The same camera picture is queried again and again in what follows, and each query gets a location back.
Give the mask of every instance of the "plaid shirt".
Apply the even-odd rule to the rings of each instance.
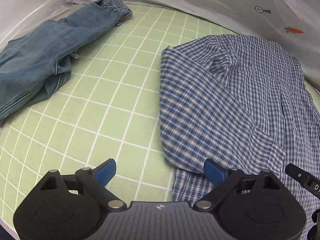
[[[206,36],[162,53],[160,127],[176,167],[174,201],[194,203],[213,189],[203,176],[207,158],[247,174],[268,168],[306,211],[306,239],[320,201],[285,166],[320,177],[319,124],[300,63],[274,41]]]

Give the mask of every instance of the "green cutting mat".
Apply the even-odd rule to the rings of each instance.
[[[6,120],[0,216],[11,227],[14,211],[48,170],[70,174],[108,158],[117,175],[107,188],[125,202],[171,199],[173,169],[164,162],[158,122],[161,52],[232,32],[170,9],[129,7],[131,20],[81,49],[67,84]]]

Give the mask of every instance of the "orange carrot sticker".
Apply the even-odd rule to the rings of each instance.
[[[295,28],[290,28],[290,27],[284,27],[287,30],[287,33],[292,32],[292,33],[303,33],[303,31],[295,29]]]

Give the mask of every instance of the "jeans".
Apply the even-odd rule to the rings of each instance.
[[[0,125],[21,107],[52,95],[70,79],[70,54],[131,16],[119,0],[98,0],[9,41],[0,53]]]

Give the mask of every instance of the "white grid line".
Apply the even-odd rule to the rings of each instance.
[[[17,117],[17,115],[15,115],[15,116],[13,117],[13,120],[12,120],[11,124],[14,122],[14,120],[16,119],[16,117]],[[7,124],[5,124],[5,125],[3,126],[3,130],[2,130],[2,133],[1,133],[1,134],[3,134],[4,128],[5,128],[6,125],[7,125]],[[9,125],[9,131],[8,131],[8,133],[7,133],[7,136],[6,136],[5,140],[4,140],[3,148],[4,148],[5,144],[7,143],[7,138],[8,138],[8,136],[9,136],[10,130],[11,130],[11,126]],[[2,151],[1,151],[1,155],[0,155],[0,161],[1,161],[1,157],[2,157],[3,150],[4,150],[3,148],[2,148]]]
[[[52,99],[52,97],[50,97],[50,99],[49,99],[49,101],[48,101],[48,103],[47,103],[47,105],[46,105],[46,107],[45,107],[45,109],[44,109],[43,112],[45,112],[45,111],[47,110],[47,108],[48,108],[48,106],[49,106],[49,104],[50,104],[50,102],[51,102],[51,99]],[[39,124],[40,124],[40,122],[41,122],[41,120],[42,120],[42,118],[43,118],[43,116],[44,116],[43,113],[40,113],[40,114],[41,114],[41,117],[40,117],[39,122],[38,122],[38,124],[37,124],[37,126],[36,126],[36,129],[35,129],[35,131],[34,131],[34,133],[33,133],[33,135],[32,135],[32,139],[30,140],[30,143],[29,143],[29,146],[28,146],[28,150],[27,150],[25,159],[24,159],[23,164],[22,164],[22,170],[21,170],[21,174],[20,174],[20,178],[19,178],[19,184],[18,184],[18,188],[17,188],[18,191],[19,191],[19,187],[20,187],[20,183],[21,183],[21,178],[22,178],[23,169],[24,169],[24,167],[26,167],[25,163],[26,163],[26,160],[27,160],[27,157],[28,157],[28,153],[29,153],[29,150],[30,150],[30,147],[31,147],[32,140],[33,140],[33,138],[34,138],[34,136],[35,136],[35,134],[36,134],[36,131],[37,131],[38,127],[39,127]],[[18,201],[18,195],[17,195],[17,197],[16,197],[15,209],[17,208],[17,201]]]
[[[161,11],[161,13],[159,14],[157,20],[161,17],[161,15],[162,15],[163,12],[164,12],[164,10]],[[156,21],[155,21],[155,22],[153,23],[153,25],[149,28],[149,31],[148,31],[148,33],[146,34],[146,37],[149,35],[152,27],[156,24]],[[164,36],[163,36],[163,38],[162,38],[162,41],[160,42],[160,44],[159,44],[159,46],[158,46],[157,51],[159,50],[159,48],[160,48],[160,46],[161,46],[161,44],[162,44],[162,42],[163,42],[163,39],[164,39],[165,35],[166,35],[166,33],[164,34]],[[146,83],[147,77],[148,77],[148,75],[149,75],[149,73],[150,73],[150,69],[151,69],[151,67],[152,67],[152,65],[153,65],[153,63],[154,63],[155,58],[156,58],[156,55],[155,55],[154,58],[152,59],[152,62],[151,62],[150,67],[149,67],[149,69],[148,69],[148,73],[147,73],[147,75],[145,76],[145,79],[144,79],[144,81],[143,81],[142,88],[144,87],[144,84]],[[123,145],[125,136],[127,135],[127,132],[128,132],[128,129],[129,129],[131,120],[132,120],[133,112],[135,111],[135,108],[136,108],[136,106],[137,106],[137,104],[138,104],[140,95],[141,95],[141,93],[142,93],[142,88],[141,88],[140,91],[139,91],[137,100],[136,100],[136,102],[135,102],[135,104],[134,104],[134,106],[133,106],[132,113],[131,113],[131,115],[130,115],[129,121],[128,121],[127,126],[126,126],[126,128],[125,128],[125,131],[124,131],[124,134],[123,134],[123,137],[122,137],[122,142],[121,142],[121,144],[120,144],[118,153],[117,153],[117,155],[116,155],[116,162],[117,162],[117,160],[118,160],[118,158],[119,158],[119,155],[120,155],[120,152],[121,152],[121,149],[122,149],[122,145]]]
[[[106,70],[108,69],[110,63],[112,62],[112,60],[114,59],[114,57],[117,55],[117,53],[119,52],[119,50],[121,49],[121,47],[123,46],[123,44],[125,43],[125,41],[126,41],[127,39],[128,39],[128,36],[127,36],[127,38],[123,41],[123,43],[121,44],[121,46],[118,47],[118,50],[115,52],[115,54],[113,55],[112,59],[109,61],[108,65],[106,66],[106,68],[104,69],[104,71],[102,72],[102,74],[100,75],[99,80],[96,82],[94,88],[92,89],[92,91],[91,91],[91,93],[90,93],[90,96],[88,97],[88,99],[86,99],[86,103],[85,103],[85,105],[84,105],[84,107],[83,107],[83,109],[82,109],[82,111],[81,111],[80,116],[78,117],[76,126],[74,127],[74,129],[73,129],[73,131],[72,131],[72,134],[71,134],[71,136],[70,136],[70,139],[69,139],[69,141],[68,141],[68,145],[67,145],[67,148],[66,148],[66,150],[65,150],[65,153],[64,153],[64,155],[63,155],[63,159],[62,159],[62,162],[61,162],[61,165],[60,165],[60,169],[59,169],[59,170],[61,170],[61,168],[62,168],[62,164],[63,164],[63,161],[64,161],[64,159],[65,159],[65,156],[67,155],[67,152],[68,152],[68,149],[69,149],[71,140],[72,140],[73,135],[74,135],[74,133],[75,133],[75,131],[76,131],[76,128],[78,127],[78,124],[79,124],[79,122],[80,122],[81,116],[82,116],[82,114],[84,113],[84,110],[85,110],[85,108],[86,108],[86,106],[87,106],[87,104],[88,104],[89,98],[93,95],[94,90],[96,89],[96,87],[97,87],[99,81],[101,80],[102,76],[104,75],[104,73],[105,73]],[[129,69],[129,67],[125,70],[125,72],[124,72],[124,74],[123,74],[123,76],[122,76],[121,81],[123,80],[123,78],[124,78],[126,72],[128,71],[128,69]],[[119,89],[119,87],[120,87],[120,85],[121,85],[121,81],[118,83],[118,86],[117,86],[117,88],[116,88],[116,90],[115,90],[115,92],[114,92],[114,94],[113,94],[113,97],[112,97],[112,99],[111,99],[111,101],[110,101],[110,104],[109,104],[108,107],[107,107],[106,112],[108,111],[108,109],[110,109],[110,105],[111,105],[114,97],[116,96],[116,93],[117,93],[117,91],[118,91],[118,89]],[[92,148],[91,148],[91,150],[90,150],[90,153],[92,153],[92,151],[93,151],[94,144],[95,144],[95,142],[93,142],[93,144],[92,144]],[[88,155],[88,158],[87,158],[87,161],[86,161],[86,163],[85,163],[85,166],[87,166],[87,165],[89,164],[89,159],[90,159],[90,156],[91,156],[90,153],[89,153],[89,155]]]
[[[150,54],[157,54],[156,52],[151,52],[151,51],[147,51],[147,50],[142,50],[142,49],[137,49],[137,48],[131,48],[131,47],[126,47],[126,46],[122,46],[122,45],[113,45],[113,44],[106,44],[106,45],[108,45],[108,46],[112,46],[112,47],[117,47],[117,48],[119,48],[119,47],[121,47],[121,48],[126,48],[126,49],[133,49],[133,50],[138,50],[138,51],[143,51],[143,52],[148,52],[148,53],[150,53]]]
[[[42,145],[42,146],[45,146],[45,144],[40,143],[40,142],[38,142],[38,141],[36,141],[36,140],[33,140],[33,141],[39,143],[39,144]],[[127,143],[127,142],[124,142],[124,143],[125,143],[125,144],[129,144],[129,145],[133,145],[133,146],[136,146],[136,147],[140,147],[140,148],[143,148],[143,149],[145,149],[145,150],[148,150],[147,147],[142,147],[142,146],[139,146],[139,145],[136,145],[136,144],[132,144],[132,143]],[[58,153],[58,154],[60,154],[60,155],[64,155],[63,153],[61,153],[61,152],[59,152],[59,151],[57,151],[57,150],[55,150],[55,149],[52,149],[52,148],[50,148],[50,147],[48,147],[48,149],[49,149],[49,150],[52,150],[52,151],[54,151],[54,152],[56,152],[56,153]],[[14,160],[16,160],[18,163],[20,163],[20,164],[23,165],[23,163],[22,163],[20,160],[18,160],[18,159],[15,158],[14,156],[12,156],[6,149],[3,148],[3,150],[4,150],[8,155],[10,155],[10,157],[12,157],[12,158],[13,158]],[[71,160],[74,160],[74,161],[76,161],[76,162],[78,162],[78,163],[80,163],[80,164],[83,164],[83,165],[86,164],[85,162],[82,162],[82,161],[80,161],[80,160],[77,160],[77,159],[75,159],[75,158],[73,158],[73,157],[70,157],[70,156],[68,156],[68,155],[66,155],[66,158],[69,158],[69,159],[71,159]],[[90,165],[90,164],[88,164],[87,166],[90,167],[90,168],[92,168],[92,169],[95,168],[95,166]],[[39,177],[42,178],[42,175],[41,175],[41,174],[39,174],[39,173],[37,173],[36,171],[32,170],[32,169],[29,168],[27,165],[24,165],[24,167],[27,168],[28,170],[30,170],[31,172],[33,172],[34,174],[36,174],[36,175],[38,175]],[[126,176],[122,176],[122,175],[116,174],[116,177],[119,177],[119,178],[122,178],[122,179],[126,179],[126,180],[130,180],[130,181],[139,183],[138,180],[132,179],[132,178],[129,178],[129,177],[126,177]],[[10,185],[12,185],[16,190],[18,190],[18,188],[15,187],[10,181],[8,181],[8,183],[9,183]],[[155,187],[155,188],[167,189],[166,187],[162,187],[162,186],[159,186],[159,185],[150,184],[150,183],[147,183],[147,182],[141,182],[141,184],[148,185],[148,186]]]
[[[129,22],[127,23],[127,25],[137,26],[137,27],[140,27],[140,28],[146,28],[146,27],[141,27],[141,26],[138,26],[138,25],[132,25],[132,24],[130,24]],[[190,30],[190,29],[188,29],[188,28],[184,28],[184,29],[195,33],[195,31]],[[152,30],[159,31],[159,32],[162,32],[162,33],[165,32],[165,31],[156,30],[156,29],[152,29]]]
[[[0,198],[0,200],[3,201],[3,206],[2,206],[2,209],[4,207],[4,205],[6,205],[13,213],[14,213],[14,210],[12,210],[11,207],[8,206],[8,204],[6,202],[4,202],[4,199]]]
[[[95,58],[95,57],[91,57],[91,56],[85,56],[85,55],[81,55],[81,57],[87,57],[87,58]],[[122,61],[118,61],[118,60],[110,60],[110,59],[105,59],[105,58],[99,58],[99,57],[96,57],[95,59],[101,59],[101,60],[105,60],[105,61],[112,61],[112,62],[118,62],[118,63],[122,63],[122,64],[126,64],[128,65],[128,63],[125,63],[125,62],[122,62]],[[143,67],[143,66],[138,66],[138,65],[135,65],[135,64],[131,64],[131,66],[135,66],[135,67],[139,67],[139,68],[145,68],[145,69],[149,69],[148,67]],[[155,71],[155,72],[160,72],[160,70],[156,70],[156,69],[151,69],[152,71]],[[102,78],[102,79],[105,79],[105,80],[109,80],[109,81],[114,81],[112,79],[107,79],[107,78]]]
[[[173,20],[173,18],[174,18],[175,15],[176,15],[176,11],[175,11],[174,14],[172,15],[171,21],[170,21],[170,23],[169,23],[169,25],[168,25],[168,27],[167,27],[167,31],[168,31],[168,29],[169,29],[169,27],[170,27],[170,24],[171,24],[171,22],[172,22],[172,20]],[[158,47],[158,50],[160,49],[160,46],[161,46],[161,44],[162,44],[162,42],[163,42],[164,37],[166,36],[166,34],[167,34],[167,32],[165,32],[165,34],[164,34],[164,36],[163,36],[163,38],[162,38],[162,41],[161,41],[161,43],[160,43],[160,45],[159,45],[159,47]],[[153,58],[151,66],[153,65],[155,59],[156,59],[156,57]],[[145,170],[146,165],[147,165],[148,156],[149,156],[149,152],[150,152],[150,150],[151,150],[151,145],[152,145],[152,141],[153,141],[153,137],[154,137],[154,134],[155,134],[157,125],[158,125],[158,122],[156,121],[155,124],[154,124],[154,127],[153,127],[151,139],[150,139],[150,142],[149,142],[148,151],[147,151],[146,157],[145,157],[145,159],[144,159],[144,163],[143,163],[143,167],[142,167],[142,171],[141,171],[141,175],[140,175],[140,179],[139,179],[139,184],[138,184],[138,187],[137,187],[136,194],[135,194],[135,196],[134,196],[134,200],[137,200],[137,197],[138,197],[138,193],[139,193],[139,190],[140,190],[140,185],[141,185],[141,182],[142,182],[142,179],[143,179],[144,170]]]
[[[30,112],[31,112],[31,111],[29,110],[29,111],[28,111],[28,114],[27,114],[27,117],[25,118],[25,120],[24,120],[24,122],[23,122],[23,125],[22,125],[22,127],[21,127],[21,131],[22,131],[22,129],[23,129],[23,127],[24,127],[24,125],[25,125],[25,123],[26,123],[26,121],[27,121],[27,118],[28,118]],[[14,149],[13,149],[13,151],[12,151],[12,156],[11,156],[11,159],[10,159],[9,168],[8,168],[8,172],[7,172],[7,178],[6,178],[5,184],[4,184],[4,194],[6,193],[5,190],[6,190],[6,188],[7,188],[7,183],[9,182],[8,176],[9,176],[9,172],[10,172],[10,167],[11,167],[11,163],[12,163],[14,151],[16,150],[17,143],[18,143],[18,140],[19,140],[20,135],[21,135],[21,131],[19,132],[19,135],[18,135],[18,137],[17,137],[16,143],[15,143],[15,145],[14,145]],[[3,208],[4,208],[4,202],[3,202],[3,205],[2,205],[2,217],[3,217],[3,213],[4,213]]]
[[[108,136],[108,135],[104,135],[104,134],[101,134],[101,133],[97,133],[97,132],[94,132],[94,131],[91,131],[91,130],[87,130],[87,129],[85,129],[85,128],[84,128],[84,130],[86,130],[86,131],[88,131],[88,132],[90,132],[90,133],[96,134],[96,135],[103,136],[103,137],[105,137],[105,138],[109,138],[109,139],[114,140],[114,141],[117,141],[117,142],[121,142],[121,141],[122,141],[121,139],[114,138],[114,137],[111,137],[111,136]],[[21,134],[24,135],[25,137],[31,139],[32,141],[34,141],[34,142],[36,142],[36,143],[44,146],[44,147],[46,146],[46,144],[44,144],[44,143],[42,143],[42,142],[39,142],[39,141],[37,141],[37,140],[35,140],[35,139],[32,139],[32,137],[24,134],[23,132],[22,132]],[[135,146],[135,147],[138,147],[138,148],[141,148],[141,149],[144,149],[144,150],[147,150],[147,149],[148,149],[148,147],[141,146],[141,145],[138,145],[138,144],[134,144],[134,143],[131,143],[131,142],[126,142],[126,141],[124,141],[124,143],[125,143],[125,144],[129,144],[129,145],[132,145],[132,146]],[[59,153],[59,154],[63,155],[62,152],[59,152],[58,150],[55,150],[55,149],[53,149],[53,148],[51,148],[51,147],[48,147],[48,149],[49,149],[49,150],[52,150],[52,151],[54,151],[54,152],[56,152],[56,153]],[[163,153],[162,151],[159,151],[159,150],[156,150],[156,149],[152,149],[152,150],[153,150],[154,152]],[[68,157],[68,158],[70,158],[70,159],[74,159],[74,160],[76,160],[77,162],[81,162],[80,160],[77,160],[77,159],[75,159],[75,158],[72,158],[71,156],[68,156],[68,155],[67,155],[66,157]]]
[[[199,21],[200,21],[200,19],[198,18],[198,25],[197,25],[197,38],[199,38]]]
[[[181,44],[181,39],[182,39],[183,31],[185,30],[185,27],[186,27],[187,19],[188,19],[188,15],[187,15],[186,19],[184,20],[182,32],[181,32],[180,39],[179,39],[179,45]]]
[[[161,32],[161,33],[165,33],[165,31],[158,31],[158,30],[155,30],[155,29],[152,29],[152,30],[153,30],[153,31],[157,31],[157,32]],[[118,33],[118,35],[131,36],[131,37],[136,37],[136,38],[141,38],[141,39],[143,39],[143,37],[140,37],[140,36],[137,36],[137,35],[132,35],[132,34],[127,35],[127,34]],[[161,40],[155,40],[155,39],[151,39],[151,38],[146,38],[146,40],[158,41],[158,42],[161,41]]]
[[[109,39],[110,39],[111,37],[113,37],[115,34],[116,34],[116,31],[115,31],[114,33],[112,33],[112,35],[109,37]],[[100,50],[98,51],[97,55],[102,51],[102,49],[105,47],[105,45],[106,45],[106,43],[105,43],[103,46],[101,46],[101,48],[100,48]],[[94,59],[92,59],[92,61],[89,63],[89,65],[87,66],[86,70],[90,67],[90,65],[92,64],[93,61],[94,61]],[[71,94],[74,92],[74,90],[76,89],[76,87],[77,87],[77,85],[79,84],[79,82],[81,81],[81,79],[82,79],[82,76],[81,76],[81,77],[79,78],[79,80],[77,81],[77,84],[76,84],[75,87],[73,88]],[[63,108],[62,108],[62,110],[61,110],[61,113],[60,113],[60,115],[59,115],[59,117],[58,117],[58,120],[61,118],[61,115],[62,115],[62,113],[63,113],[63,110],[66,108],[66,105],[67,105],[67,103],[69,102],[70,98],[71,98],[71,96],[68,97],[66,103],[64,104],[64,106],[63,106]],[[42,166],[42,162],[43,162],[43,160],[44,160],[45,153],[46,153],[46,151],[47,151],[47,149],[48,149],[48,146],[49,146],[49,143],[50,143],[50,141],[51,141],[51,138],[52,138],[52,135],[53,135],[53,133],[54,133],[54,130],[55,130],[57,124],[58,124],[58,120],[57,120],[56,123],[54,124],[54,127],[53,127],[53,129],[52,129],[52,132],[51,132],[51,134],[50,134],[48,143],[47,143],[47,145],[46,145],[46,148],[45,148],[45,150],[44,150],[44,154],[43,154],[42,159],[41,159],[41,162],[40,162],[40,167],[39,167],[38,173],[40,173],[40,169],[41,169],[41,166]],[[63,157],[63,159],[62,159],[62,162],[61,162],[61,165],[60,165],[59,170],[61,170],[63,161],[64,161],[64,157]]]
[[[14,157],[11,153],[9,153],[6,149],[3,148],[3,151],[6,152],[11,158],[13,158],[15,161],[17,161],[18,163],[20,163],[21,165],[23,165],[23,162],[18,160],[16,157]],[[27,168],[28,170],[30,170],[31,172],[33,172],[36,175],[39,175],[36,171],[34,171],[33,169],[29,168],[28,166],[24,165],[25,168]]]
[[[119,82],[119,84],[118,84],[118,86],[117,86],[117,88],[116,88],[116,90],[115,90],[115,92],[114,92],[111,100],[110,100],[109,106],[108,106],[108,108],[106,109],[105,114],[104,114],[104,116],[103,116],[103,119],[102,119],[102,121],[101,121],[101,124],[100,124],[100,126],[99,126],[99,128],[98,128],[98,134],[100,133],[101,128],[102,128],[102,125],[103,125],[103,123],[104,123],[104,121],[105,121],[105,119],[106,119],[106,116],[107,116],[108,112],[109,112],[110,105],[112,104],[112,102],[113,102],[113,100],[114,100],[114,98],[115,98],[115,96],[116,96],[116,93],[117,93],[120,85],[122,84],[122,80],[124,79],[124,77],[125,77],[128,69],[129,69],[131,63],[133,62],[133,60],[134,60],[134,58],[135,58],[135,56],[136,56],[136,54],[137,54],[137,52],[138,52],[138,50],[136,51],[136,53],[135,53],[134,56],[132,57],[132,59],[131,59],[131,61],[130,61],[130,63],[129,63],[128,68],[124,71],[124,73],[123,73],[123,75],[122,75],[122,78],[121,78],[121,80],[120,80],[120,82]],[[87,158],[87,161],[86,161],[86,165],[88,165],[88,163],[89,163],[89,160],[90,160],[90,157],[91,157],[91,155],[92,155],[92,152],[93,152],[93,149],[94,149],[94,147],[95,147],[95,144],[96,144],[96,142],[97,142],[97,139],[98,139],[98,135],[96,135],[96,137],[94,138],[92,147],[91,147],[91,149],[90,149],[90,152],[89,152],[89,155],[88,155],[88,158]]]
[[[102,77],[99,78],[99,77],[89,76],[89,75],[86,75],[86,74],[79,74],[79,73],[74,73],[74,74],[75,74],[75,75],[79,75],[79,76],[84,76],[84,77],[96,78],[96,79],[98,79],[98,80],[102,79],[102,80],[106,80],[106,81],[110,81],[110,82],[119,84],[118,81],[115,81],[115,80],[112,80],[112,79],[107,79],[107,78],[102,78]],[[131,84],[128,84],[128,83],[122,83],[122,84],[124,84],[124,85],[126,85],[126,86],[129,86],[129,87],[141,88],[141,87],[139,87],[139,86],[131,85]],[[150,92],[154,92],[154,93],[159,94],[159,91],[154,91],[154,90],[147,89],[147,88],[144,88],[144,87],[143,87],[143,89],[144,89],[144,90],[147,90],[147,91],[150,91]]]
[[[172,179],[173,179],[173,173],[174,173],[174,168],[172,168],[171,173],[170,173],[170,177],[169,177],[168,185],[167,185],[167,191],[165,192],[165,196],[164,196],[164,201],[167,200],[168,195],[169,195],[169,191],[170,191],[170,189],[172,189],[172,187],[170,187],[170,186],[171,186],[171,182],[172,182]]]

